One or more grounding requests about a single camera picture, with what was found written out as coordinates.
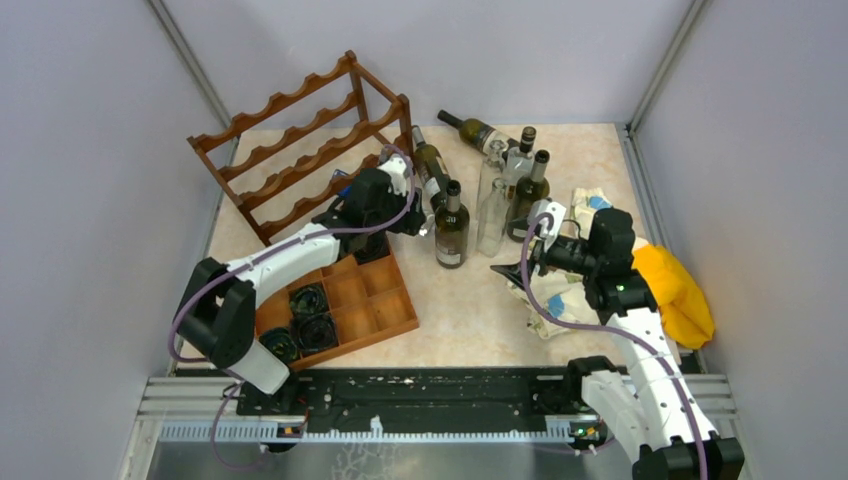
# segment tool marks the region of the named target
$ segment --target yellow bag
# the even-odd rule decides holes
[[[642,247],[633,252],[633,268],[654,294],[671,338],[692,349],[713,338],[715,324],[704,294],[671,252],[654,245]]]

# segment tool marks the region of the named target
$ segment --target green glass bottle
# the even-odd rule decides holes
[[[492,153],[491,145],[495,140],[504,142],[507,145],[507,150],[518,146],[518,142],[514,138],[476,118],[460,120],[444,110],[439,110],[437,117],[439,120],[457,129],[459,131],[459,138],[463,142],[476,148],[484,155]]]
[[[545,168],[551,159],[547,150],[539,150],[533,160],[530,173],[521,177],[515,185],[515,194],[506,215],[506,234],[516,242],[523,242],[527,234],[527,215],[537,200],[547,198],[551,186],[545,178]]]
[[[415,143],[415,152],[412,154],[412,166],[421,180],[424,188],[424,198],[430,202],[430,207],[435,212],[439,206],[445,204],[447,194],[445,189],[450,180],[448,167],[439,150],[424,140],[424,134],[418,125],[412,127],[412,141]]]
[[[436,261],[445,268],[459,268],[468,257],[471,218],[459,199],[459,182],[448,182],[445,204],[436,210]]]

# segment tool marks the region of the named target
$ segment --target white label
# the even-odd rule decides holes
[[[436,258],[446,265],[459,265],[462,261],[462,255],[458,253],[447,253],[440,248],[436,248]]]
[[[492,133],[490,133],[489,136],[486,137],[486,143],[483,144],[483,153],[485,153],[486,155],[492,153],[492,142],[494,142],[495,140],[500,140],[504,142],[504,145],[509,148],[509,139],[509,135],[501,131],[492,129]]]
[[[427,180],[427,183],[424,184],[424,192],[427,193],[427,200],[433,198],[440,191],[441,189],[439,188],[439,182],[436,181],[436,177]]]

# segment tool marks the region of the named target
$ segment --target scalloped wooden rail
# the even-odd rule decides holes
[[[248,210],[257,208],[310,173],[323,167],[354,145],[379,132],[381,128],[397,120],[400,112],[400,104],[393,103],[381,119],[374,122],[358,122],[346,136],[328,141],[314,155],[304,155],[297,159],[294,165],[269,176],[265,180],[265,185],[259,190],[245,192],[239,195],[242,205]]]
[[[336,108],[322,108],[318,110],[315,114],[315,117],[310,121],[307,125],[302,127],[289,127],[283,132],[283,136],[280,140],[268,146],[259,146],[254,148],[250,152],[250,156],[247,157],[247,160],[244,162],[233,165],[231,167],[223,167],[218,170],[221,173],[221,176],[224,177],[225,180],[232,180],[242,173],[248,171],[249,169],[259,165],[265,160],[271,158],[279,152],[280,150],[288,147],[292,143],[300,140],[301,138],[309,135],[320,127],[323,127],[330,121],[338,118],[345,112],[349,111],[353,107],[357,105],[357,96],[356,92],[350,92],[347,97],[345,97],[344,102]]]
[[[319,90],[333,80],[349,73],[351,67],[352,62],[350,58],[346,55],[342,56],[336,62],[336,66],[333,67],[333,70],[329,73],[324,75],[310,73],[307,75],[306,78],[303,79],[303,84],[301,84],[300,88],[298,88],[294,93],[286,94],[277,92],[268,98],[268,104],[265,105],[265,108],[262,110],[256,113],[239,113],[238,115],[235,115],[230,126],[218,135],[210,136],[203,134],[189,138],[189,142],[193,145],[197,145],[204,152],[213,150],[238,135],[241,135],[245,131],[255,127],[259,123],[267,120],[271,116],[279,113],[284,108],[297,103],[303,97],[314,93],[316,90]]]
[[[279,220],[267,221],[259,228],[269,238],[280,233],[284,228],[297,221],[297,219],[311,212],[316,207],[329,200],[332,196],[338,195],[339,192],[350,186],[350,184],[353,183],[353,178],[359,175],[359,172],[361,172],[363,168],[376,167],[377,160],[379,160],[379,158],[380,157],[378,155],[373,153],[368,155],[362,160],[362,163],[355,172],[344,177],[333,177],[323,192],[315,195],[314,197],[301,198],[294,203],[294,207],[292,207],[292,210],[288,215]]]

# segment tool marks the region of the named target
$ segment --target wooden wine rack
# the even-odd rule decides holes
[[[221,145],[237,138],[259,123],[282,112],[334,80],[345,74],[350,76],[353,91],[337,107],[322,108],[315,117],[302,127],[289,127],[273,145],[254,148],[247,159],[238,165],[215,168],[208,153]],[[362,80],[368,82],[389,102],[388,111],[382,118],[371,121],[362,89]],[[283,151],[296,141],[326,125],[333,119],[356,108],[359,122],[342,138],[333,138],[312,155],[298,158],[293,165],[287,166],[265,179],[258,190],[236,194],[228,182],[239,175]],[[318,195],[301,198],[294,203],[292,210],[278,220],[259,224],[253,216],[253,210],[271,198],[279,195],[288,187],[299,182],[309,174],[327,165],[347,150],[353,148],[368,137],[374,137],[382,144],[389,143],[380,130],[399,121],[400,135],[392,142],[401,150],[412,152],[412,122],[409,100],[406,96],[395,95],[382,82],[356,61],[356,55],[348,50],[336,62],[335,68],[325,75],[308,75],[301,87],[294,93],[275,93],[268,104],[257,113],[239,113],[233,117],[230,126],[217,135],[199,135],[189,137],[188,142],[195,153],[221,185],[227,197],[236,205],[247,223],[265,245],[271,244],[271,237],[282,231],[314,208],[320,206],[339,192],[347,188],[353,178],[363,168],[377,165],[378,155],[366,156],[356,172],[347,176],[335,176]],[[329,267],[308,273],[292,284],[280,289],[269,297],[256,311],[256,335],[276,327],[288,327],[292,320],[289,306],[291,292],[308,285],[321,285],[327,296],[330,316],[336,326],[338,346],[308,356],[300,356],[289,366],[295,370],[316,365],[330,358],[358,350],[387,338],[418,328],[418,318],[409,299],[406,285],[400,274],[397,261],[391,247],[388,255],[372,262],[359,264],[353,256]]]
[[[221,145],[239,137],[241,134],[255,127],[261,122],[277,115],[304,99],[305,97],[317,92],[321,88],[329,85],[333,81],[341,78],[344,75],[350,76],[351,86],[353,91],[350,92],[344,101],[336,108],[322,108],[315,113],[315,117],[307,125],[302,127],[289,127],[283,132],[283,136],[277,143],[268,146],[260,146],[254,148],[247,160],[243,163],[222,168],[215,168],[212,161],[209,160],[209,152],[220,147]],[[389,109],[385,115],[377,120],[368,118],[368,108],[365,103],[365,94],[362,89],[362,80],[368,82],[374,87],[377,92],[389,101]],[[261,164],[265,160],[271,158],[277,153],[283,151],[286,147],[292,145],[301,138],[309,135],[315,130],[326,125],[330,121],[338,118],[342,114],[357,109],[359,113],[359,122],[351,129],[350,133],[342,138],[333,138],[327,141],[321,148],[312,155],[304,155],[294,162],[294,165],[288,166],[283,170],[267,177],[265,184],[258,190],[237,194],[229,185],[239,175],[249,171],[253,167]],[[409,100],[406,95],[395,95],[388,87],[380,82],[374,75],[366,70],[359,62],[356,61],[356,55],[348,50],[336,62],[335,68],[325,75],[317,75],[312,73],[308,75],[303,84],[297,91],[290,94],[277,92],[268,99],[268,104],[261,111],[247,114],[239,113],[233,117],[232,123],[226,130],[217,135],[198,135],[189,137],[188,143],[194,149],[194,152],[215,177],[215,180],[224,189],[224,193],[235,204],[238,211],[247,220],[250,228],[256,232],[256,235],[265,245],[271,245],[271,237],[282,231],[287,226],[291,225],[297,219],[303,217],[315,207],[321,205],[325,201],[337,195],[350,185],[353,177],[356,176],[362,168],[374,167],[377,165],[377,155],[372,154],[365,157],[359,166],[359,170],[348,176],[338,176],[330,180],[327,188],[316,196],[302,198],[295,202],[291,212],[278,220],[266,221],[259,224],[256,217],[253,216],[253,210],[268,200],[279,195],[286,188],[299,182],[310,173],[327,165],[334,159],[338,158],[347,150],[358,145],[368,137],[374,137],[383,144],[389,143],[380,130],[395,121],[400,123],[400,135],[392,142],[407,154],[412,152],[412,120],[409,110]]]

